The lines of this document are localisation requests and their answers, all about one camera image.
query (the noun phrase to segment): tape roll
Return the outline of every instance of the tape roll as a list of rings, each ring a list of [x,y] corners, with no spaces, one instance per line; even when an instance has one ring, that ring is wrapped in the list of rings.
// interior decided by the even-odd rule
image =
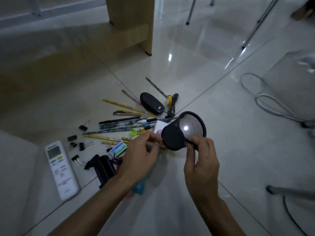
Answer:
[[[172,106],[172,96],[168,95],[167,96],[167,107],[170,108]]]

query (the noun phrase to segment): white air conditioner remote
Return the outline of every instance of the white air conditioner remote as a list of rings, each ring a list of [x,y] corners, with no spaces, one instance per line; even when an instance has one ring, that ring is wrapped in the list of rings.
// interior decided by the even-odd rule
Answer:
[[[45,151],[61,200],[73,197],[79,186],[61,141],[46,146]]]

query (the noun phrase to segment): bare foot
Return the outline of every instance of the bare foot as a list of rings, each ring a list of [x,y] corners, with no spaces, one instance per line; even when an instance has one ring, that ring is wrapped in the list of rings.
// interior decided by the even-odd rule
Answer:
[[[291,17],[296,21],[301,21],[307,18],[313,12],[312,9],[307,10],[306,4],[302,6],[300,9],[297,9],[295,12],[291,14]]]

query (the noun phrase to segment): gray metal leg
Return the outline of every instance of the gray metal leg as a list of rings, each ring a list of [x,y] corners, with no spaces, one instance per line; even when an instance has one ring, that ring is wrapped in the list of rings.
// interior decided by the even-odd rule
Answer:
[[[192,5],[191,5],[191,8],[190,8],[190,12],[189,12],[188,19],[187,19],[187,21],[186,21],[186,25],[189,25],[192,12],[194,11],[194,8],[195,8],[196,1],[197,1],[197,0],[193,0],[193,1],[192,1]]]
[[[269,15],[269,13],[272,11],[272,9],[275,7],[275,5],[277,4],[279,0],[272,0],[271,3],[269,4],[269,6],[267,7],[267,9],[265,10],[265,12],[262,14],[262,16],[259,18],[259,20],[257,21],[254,29],[252,30],[252,32],[250,33],[249,37],[247,38],[247,40],[244,42],[242,49],[245,49],[246,46],[248,45],[248,43],[250,42],[250,40],[253,38],[253,36],[255,35],[256,31],[258,31],[259,27],[262,25],[262,23],[265,21],[265,19],[267,18],[267,16]]]
[[[212,6],[213,7],[213,5],[215,4],[215,0],[211,0],[211,2],[210,2],[210,6]]]
[[[267,186],[266,190],[270,194],[280,194],[280,195],[284,195],[284,196],[315,200],[315,192],[314,191],[295,190],[295,189],[290,189],[290,188],[275,187],[275,186],[271,186],[271,185]]]

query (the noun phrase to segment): person's right hand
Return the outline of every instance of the person's right hand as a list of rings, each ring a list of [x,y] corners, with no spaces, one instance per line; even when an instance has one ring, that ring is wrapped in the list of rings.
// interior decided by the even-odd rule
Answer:
[[[198,161],[195,163],[195,149],[187,143],[187,158],[184,166],[185,182],[195,204],[216,200],[218,196],[219,161],[212,139],[190,137],[198,146]]]

